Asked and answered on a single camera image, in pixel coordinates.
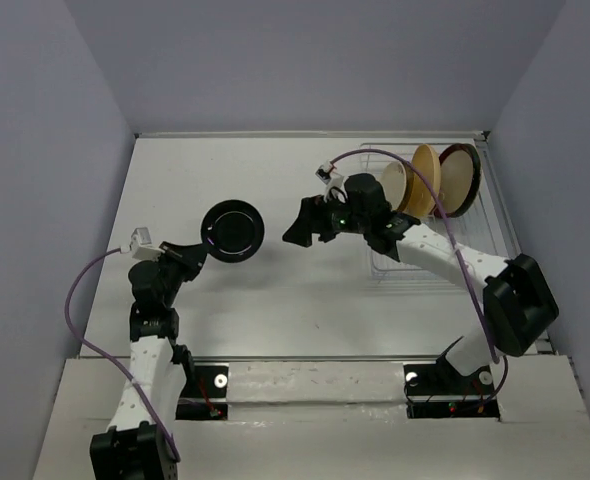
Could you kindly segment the black round plate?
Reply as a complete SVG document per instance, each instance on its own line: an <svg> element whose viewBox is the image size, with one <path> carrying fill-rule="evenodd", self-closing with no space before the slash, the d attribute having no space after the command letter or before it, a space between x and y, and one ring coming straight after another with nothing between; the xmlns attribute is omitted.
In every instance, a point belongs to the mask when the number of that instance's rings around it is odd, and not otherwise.
<svg viewBox="0 0 590 480"><path fill-rule="evenodd" d="M208 253L223 263L241 263L261 247L265 226L259 211L241 200L214 205L204 216L200 236Z"/></svg>

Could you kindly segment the cream plate black mark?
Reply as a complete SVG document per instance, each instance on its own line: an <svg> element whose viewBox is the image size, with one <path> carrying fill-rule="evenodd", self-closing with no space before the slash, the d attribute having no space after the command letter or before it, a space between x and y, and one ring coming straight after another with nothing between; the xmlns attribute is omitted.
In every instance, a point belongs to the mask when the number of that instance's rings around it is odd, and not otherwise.
<svg viewBox="0 0 590 480"><path fill-rule="evenodd" d="M390 162L382 171L379 182L392 209L402 212L411 193L410 175L399 161Z"/></svg>

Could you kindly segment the orange round plate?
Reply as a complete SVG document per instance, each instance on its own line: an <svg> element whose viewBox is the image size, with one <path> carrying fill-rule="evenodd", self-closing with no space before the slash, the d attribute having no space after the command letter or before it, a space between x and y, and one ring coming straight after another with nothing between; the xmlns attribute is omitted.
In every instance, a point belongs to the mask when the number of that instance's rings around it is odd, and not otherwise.
<svg viewBox="0 0 590 480"><path fill-rule="evenodd" d="M411 165L414 167L411 171L412 187L405 212L416 218L423 218L428 216L436 206L428 186L436 194L440 191L439 155L432 146L422 144L415 150Z"/></svg>

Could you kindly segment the red rim white plate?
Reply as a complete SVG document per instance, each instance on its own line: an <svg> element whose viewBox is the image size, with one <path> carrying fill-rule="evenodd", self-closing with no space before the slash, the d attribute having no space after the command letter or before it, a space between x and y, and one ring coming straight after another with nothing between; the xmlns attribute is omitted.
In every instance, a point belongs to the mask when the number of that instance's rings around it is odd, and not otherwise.
<svg viewBox="0 0 590 480"><path fill-rule="evenodd" d="M439 155L441 186L439 200L448 218L464 215L479 192L482 165L477 149L456 143Z"/></svg>

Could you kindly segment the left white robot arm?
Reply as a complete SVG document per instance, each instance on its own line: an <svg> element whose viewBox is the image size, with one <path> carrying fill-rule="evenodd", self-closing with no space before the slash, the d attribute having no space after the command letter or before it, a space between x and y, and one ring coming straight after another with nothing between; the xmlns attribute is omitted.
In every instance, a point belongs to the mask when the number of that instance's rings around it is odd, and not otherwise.
<svg viewBox="0 0 590 480"><path fill-rule="evenodd" d="M178 342L173 307L183 284L194 280L207 258L202 244L164 242L151 259L128 272L130 360L117 409L89 453L97 479L176 479L180 453L172 434L180 395L196 383L187 346Z"/></svg>

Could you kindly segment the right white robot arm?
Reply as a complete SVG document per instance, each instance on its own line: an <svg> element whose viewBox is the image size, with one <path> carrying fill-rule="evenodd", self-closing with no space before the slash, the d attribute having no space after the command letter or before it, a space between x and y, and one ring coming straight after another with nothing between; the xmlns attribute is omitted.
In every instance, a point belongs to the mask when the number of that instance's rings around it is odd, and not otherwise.
<svg viewBox="0 0 590 480"><path fill-rule="evenodd" d="M330 242L340 233L358 234L373 251L468 291L481 318L436 362L435 379L445 391L461 390L472 374L498 358L522 356L559 316L534 258L504 258L451 241L419 219L393 210L371 174L352 175L342 187L303 198L282 239L308 248L315 239Z"/></svg>

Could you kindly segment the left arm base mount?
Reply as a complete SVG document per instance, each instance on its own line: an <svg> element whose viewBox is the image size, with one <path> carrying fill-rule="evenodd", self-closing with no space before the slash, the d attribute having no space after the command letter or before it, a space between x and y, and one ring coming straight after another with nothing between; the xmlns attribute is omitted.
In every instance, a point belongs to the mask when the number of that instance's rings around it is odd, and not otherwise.
<svg viewBox="0 0 590 480"><path fill-rule="evenodd" d="M178 421L226 421L229 365L198 363L184 386L176 408Z"/></svg>

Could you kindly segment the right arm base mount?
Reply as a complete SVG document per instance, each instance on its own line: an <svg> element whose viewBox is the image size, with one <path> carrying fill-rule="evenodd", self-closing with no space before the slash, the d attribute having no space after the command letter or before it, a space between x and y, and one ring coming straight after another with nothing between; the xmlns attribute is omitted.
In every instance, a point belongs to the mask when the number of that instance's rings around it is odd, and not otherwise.
<svg viewBox="0 0 590 480"><path fill-rule="evenodd" d="M435 363L404 364L403 372L409 419L500 418L488 366L448 381L437 376Z"/></svg>

